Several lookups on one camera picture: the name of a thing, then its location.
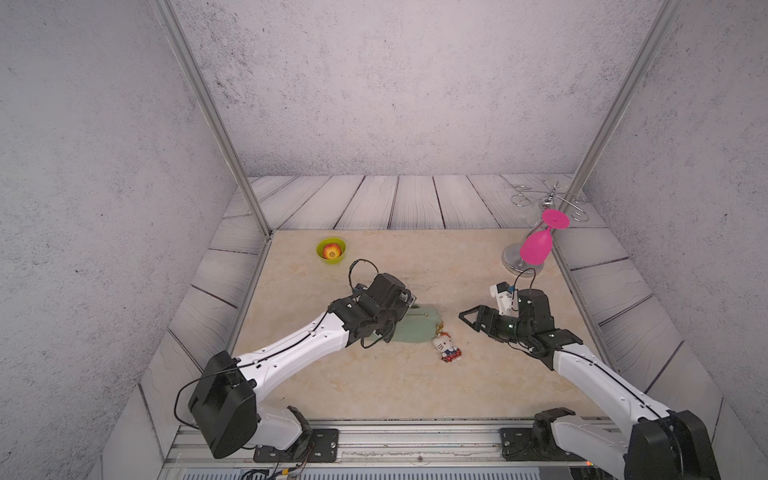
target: black motor housing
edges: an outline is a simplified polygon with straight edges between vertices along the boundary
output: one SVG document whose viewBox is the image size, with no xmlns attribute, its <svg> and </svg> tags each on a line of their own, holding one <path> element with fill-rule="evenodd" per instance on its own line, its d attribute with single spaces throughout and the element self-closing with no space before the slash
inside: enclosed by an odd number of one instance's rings
<svg viewBox="0 0 768 480">
<path fill-rule="evenodd" d="M 189 401 L 189 409 L 200 427 L 214 458 L 235 453 L 256 433 L 259 416 L 256 394 L 239 369 L 214 375 L 237 366 L 229 353 L 219 352 L 205 365 L 203 378 Z"/>
<path fill-rule="evenodd" d="M 349 332 L 347 346 L 374 332 L 389 342 L 414 300 L 400 280 L 389 273 L 379 273 L 367 289 L 358 284 L 355 294 L 331 303 L 328 313 L 335 313 L 344 322 L 344 329 Z"/>
</svg>

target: chrome stand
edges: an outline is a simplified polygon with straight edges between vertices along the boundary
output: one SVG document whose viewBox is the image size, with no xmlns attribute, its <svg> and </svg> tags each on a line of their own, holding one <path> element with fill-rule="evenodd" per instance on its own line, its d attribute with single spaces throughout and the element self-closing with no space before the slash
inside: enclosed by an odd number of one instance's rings
<svg viewBox="0 0 768 480">
<path fill-rule="evenodd" d="M 521 193 L 518 193 L 517 195 L 512 196 L 512 201 L 517 205 L 518 207 L 527 207 L 528 205 L 533 204 L 522 192 L 526 192 L 529 194 L 546 194 L 544 198 L 541 200 L 541 203 L 539 204 L 539 218 L 541 218 L 541 213 L 544 212 L 544 210 L 547 210 L 549 208 L 557 208 L 557 205 L 555 204 L 556 200 L 562 200 L 564 204 L 571 205 L 573 208 L 576 209 L 576 211 L 571 212 L 571 218 L 573 218 L 575 221 L 589 221 L 589 216 L 586 212 L 584 212 L 581 208 L 579 208 L 577 205 L 569 202 L 568 200 L 565 200 L 563 197 L 558 195 L 558 184 L 554 184 L 552 189 L 549 192 L 539 192 L 539 191 L 533 191 L 530 187 L 526 187 L 524 185 L 513 185 L 513 187 Z M 575 203 L 578 204 L 580 202 L 581 198 L 578 198 L 575 200 Z M 525 242 L 528 237 L 536 233 L 540 228 L 546 228 L 546 225 L 544 225 L 543 221 L 539 221 L 539 223 L 533 227 L 533 230 L 528 232 L 528 235 L 525 236 L 523 239 L 523 242 Z M 536 272 L 536 274 L 539 274 L 541 272 L 541 269 L 544 268 L 544 264 L 541 265 L 531 265 L 530 263 L 526 262 L 520 257 L 520 247 L 522 247 L 522 243 L 513 243 L 512 245 L 508 246 L 504 249 L 502 252 L 502 264 L 504 264 L 504 267 L 509 270 L 510 272 L 514 274 L 521 274 L 521 276 L 531 276 Z"/>
<path fill-rule="evenodd" d="M 522 243 L 513 243 L 502 252 L 502 263 L 512 273 L 521 274 L 521 276 L 531 276 L 534 273 L 538 275 L 544 264 L 531 265 L 520 257 L 520 247 Z"/>
</svg>

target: green bag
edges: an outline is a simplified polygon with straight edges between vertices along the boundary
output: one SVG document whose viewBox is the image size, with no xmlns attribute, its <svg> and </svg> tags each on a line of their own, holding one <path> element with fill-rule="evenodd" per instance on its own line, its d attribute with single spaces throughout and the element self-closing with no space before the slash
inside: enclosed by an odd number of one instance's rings
<svg viewBox="0 0 768 480">
<path fill-rule="evenodd" d="M 413 305 L 395 328 L 393 342 L 423 343 L 430 342 L 437 336 L 437 325 L 441 322 L 440 313 L 434 306 Z M 376 340 L 372 335 L 366 343 Z"/>
</svg>

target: hello kitty keychain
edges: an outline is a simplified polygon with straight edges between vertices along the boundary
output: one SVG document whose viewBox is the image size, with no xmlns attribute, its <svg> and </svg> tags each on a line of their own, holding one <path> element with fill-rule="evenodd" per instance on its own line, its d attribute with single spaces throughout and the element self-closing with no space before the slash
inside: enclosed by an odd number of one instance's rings
<svg viewBox="0 0 768 480">
<path fill-rule="evenodd" d="M 442 331 L 442 322 L 437 325 L 437 337 L 432 340 L 432 345 L 442 353 L 443 362 L 453 362 L 462 358 L 462 351 L 453 346 L 451 336 Z"/>
</svg>

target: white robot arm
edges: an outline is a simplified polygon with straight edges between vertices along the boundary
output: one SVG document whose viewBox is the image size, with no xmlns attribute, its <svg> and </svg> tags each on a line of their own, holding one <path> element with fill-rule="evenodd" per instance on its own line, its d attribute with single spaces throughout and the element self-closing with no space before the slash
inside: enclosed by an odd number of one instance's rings
<svg viewBox="0 0 768 480">
<path fill-rule="evenodd" d="M 214 458 L 223 458 L 246 443 L 282 451 L 281 458 L 301 461 L 312 429 L 293 407 L 263 405 L 280 383 L 312 362 L 360 341 L 369 348 L 389 342 L 415 297 L 388 273 L 370 287 L 358 284 L 351 296 L 331 303 L 302 329 L 272 345 L 233 359 L 227 352 L 213 356 L 203 371 L 189 409 Z M 369 345 L 363 342 L 379 336 Z"/>
<path fill-rule="evenodd" d="M 703 422 L 688 411 L 674 412 L 645 395 L 605 365 L 576 335 L 556 328 L 549 300 L 541 290 L 516 290 L 507 283 L 491 287 L 499 310 L 485 305 L 459 314 L 475 331 L 540 359 L 570 380 L 619 428 L 594 427 L 567 409 L 537 415 L 534 440 L 540 450 L 561 449 L 623 480 L 709 478 L 720 480 Z M 467 315 L 477 313 L 474 321 Z"/>
</svg>

